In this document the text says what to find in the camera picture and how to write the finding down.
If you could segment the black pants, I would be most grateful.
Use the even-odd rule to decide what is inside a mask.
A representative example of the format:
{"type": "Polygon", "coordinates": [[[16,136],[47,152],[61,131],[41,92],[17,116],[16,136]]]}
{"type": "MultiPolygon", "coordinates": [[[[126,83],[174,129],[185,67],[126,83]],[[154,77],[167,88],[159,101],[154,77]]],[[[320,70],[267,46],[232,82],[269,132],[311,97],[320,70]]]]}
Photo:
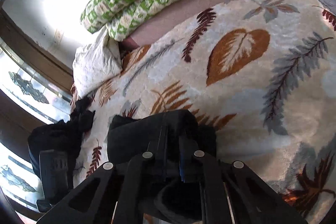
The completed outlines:
{"type": "Polygon", "coordinates": [[[108,160],[123,164],[140,153],[155,153],[161,140],[166,142],[161,149],[166,152],[166,163],[142,182],[139,208],[170,223],[201,221],[200,186],[191,170],[193,155],[201,150],[215,157],[217,136],[213,127],[198,124],[188,110],[143,119],[115,115],[107,136],[108,160]]]}

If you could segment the black clothes pile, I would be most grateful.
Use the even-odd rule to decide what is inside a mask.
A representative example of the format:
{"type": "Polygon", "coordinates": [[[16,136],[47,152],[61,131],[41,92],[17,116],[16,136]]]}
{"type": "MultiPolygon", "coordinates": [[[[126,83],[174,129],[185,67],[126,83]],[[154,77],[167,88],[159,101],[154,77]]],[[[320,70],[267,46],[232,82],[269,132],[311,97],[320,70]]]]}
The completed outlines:
{"type": "Polygon", "coordinates": [[[39,154],[41,151],[54,149],[66,152],[68,156],[68,184],[73,184],[73,171],[81,150],[83,135],[91,130],[95,112],[88,110],[92,98],[84,97],[75,103],[70,120],[60,120],[35,128],[27,139],[30,162],[34,174],[40,177],[39,154]]]}

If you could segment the white floral pillow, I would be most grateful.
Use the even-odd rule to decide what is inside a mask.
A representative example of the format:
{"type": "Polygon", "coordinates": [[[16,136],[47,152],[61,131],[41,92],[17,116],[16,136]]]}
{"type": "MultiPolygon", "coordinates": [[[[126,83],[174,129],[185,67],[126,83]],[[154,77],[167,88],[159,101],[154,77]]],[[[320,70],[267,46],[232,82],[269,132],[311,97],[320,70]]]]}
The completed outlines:
{"type": "Polygon", "coordinates": [[[106,27],[98,32],[93,43],[76,50],[72,68],[74,85],[81,98],[121,73],[118,42],[109,36],[106,27]]]}

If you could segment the leaf pattern fleece blanket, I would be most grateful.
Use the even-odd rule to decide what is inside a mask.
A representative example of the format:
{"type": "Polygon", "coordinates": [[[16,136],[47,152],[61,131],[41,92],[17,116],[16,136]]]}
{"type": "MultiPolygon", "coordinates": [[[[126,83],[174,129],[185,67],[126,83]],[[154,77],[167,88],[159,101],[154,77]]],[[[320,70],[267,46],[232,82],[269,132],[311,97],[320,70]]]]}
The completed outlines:
{"type": "Polygon", "coordinates": [[[115,115],[189,110],[308,223],[335,207],[335,12],[319,0],[238,0],[128,54],[93,94],[74,183],[107,160],[115,115]]]}

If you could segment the window with wooden frame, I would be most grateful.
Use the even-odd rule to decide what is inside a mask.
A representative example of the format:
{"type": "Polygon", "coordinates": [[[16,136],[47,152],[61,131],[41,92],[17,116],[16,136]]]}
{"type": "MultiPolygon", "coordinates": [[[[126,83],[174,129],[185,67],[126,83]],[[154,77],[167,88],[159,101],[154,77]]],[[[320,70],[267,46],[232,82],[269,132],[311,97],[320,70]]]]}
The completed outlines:
{"type": "Polygon", "coordinates": [[[30,163],[33,129],[70,118],[72,71],[1,11],[1,187],[21,212],[38,218],[41,182],[30,163]]]}

